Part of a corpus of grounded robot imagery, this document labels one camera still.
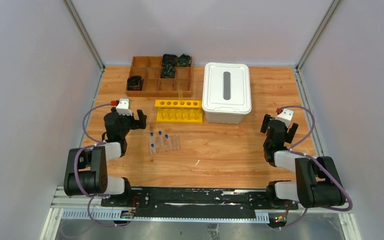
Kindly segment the white plastic bin lid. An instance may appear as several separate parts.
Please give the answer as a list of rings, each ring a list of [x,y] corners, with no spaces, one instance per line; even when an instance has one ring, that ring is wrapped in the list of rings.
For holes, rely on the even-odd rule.
[[[252,110],[249,67],[239,63],[207,63],[202,108],[212,114],[249,114]]]

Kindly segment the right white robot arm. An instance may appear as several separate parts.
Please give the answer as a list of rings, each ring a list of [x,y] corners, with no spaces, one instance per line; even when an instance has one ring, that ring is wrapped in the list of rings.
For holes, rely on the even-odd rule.
[[[266,187],[265,201],[272,209],[278,209],[285,201],[300,203],[305,208],[335,208],[346,203],[346,194],[334,160],[329,156],[313,157],[286,147],[298,128],[287,120],[266,114],[261,133],[266,135],[262,144],[264,159],[273,167],[283,168],[295,174],[295,181],[277,180]]]

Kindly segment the clear glass test tube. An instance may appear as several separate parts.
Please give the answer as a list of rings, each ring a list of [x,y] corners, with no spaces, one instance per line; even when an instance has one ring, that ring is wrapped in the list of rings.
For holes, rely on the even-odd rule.
[[[183,101],[184,100],[184,97],[183,97],[183,90],[182,89],[178,89],[178,98],[180,101]]]

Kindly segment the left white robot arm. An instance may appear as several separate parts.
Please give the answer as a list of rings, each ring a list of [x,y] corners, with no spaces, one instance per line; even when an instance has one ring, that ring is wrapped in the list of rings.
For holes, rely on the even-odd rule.
[[[66,195],[114,195],[115,202],[122,207],[132,203],[128,179],[109,176],[107,162],[126,154],[129,131],[146,128],[147,115],[138,109],[137,116],[138,119],[133,114],[122,115],[112,108],[103,118],[107,137],[104,144],[69,150],[63,182]]]

